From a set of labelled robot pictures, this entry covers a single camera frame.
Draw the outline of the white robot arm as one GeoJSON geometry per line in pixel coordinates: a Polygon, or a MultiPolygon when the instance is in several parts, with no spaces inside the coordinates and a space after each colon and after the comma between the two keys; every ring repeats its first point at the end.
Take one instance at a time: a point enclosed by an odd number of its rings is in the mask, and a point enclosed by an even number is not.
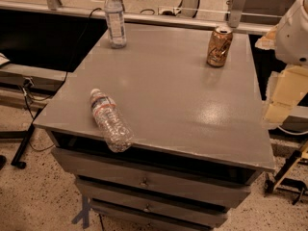
{"type": "Polygon", "coordinates": [[[274,129],[308,93],[308,0],[295,0],[255,47],[273,50],[275,58],[286,64],[280,73],[273,71],[267,83],[262,121],[274,129]]]}

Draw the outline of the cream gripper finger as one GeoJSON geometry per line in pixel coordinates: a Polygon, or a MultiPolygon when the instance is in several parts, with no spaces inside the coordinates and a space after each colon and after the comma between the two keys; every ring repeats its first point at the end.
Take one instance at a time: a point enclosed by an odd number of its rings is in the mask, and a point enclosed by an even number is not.
{"type": "Polygon", "coordinates": [[[273,26],[264,36],[258,38],[255,47],[262,50],[274,50],[276,46],[277,27],[273,26]]]}
{"type": "Polygon", "coordinates": [[[263,121],[282,124],[307,93],[307,66],[288,64],[280,73],[273,71],[267,84],[263,121]]]}

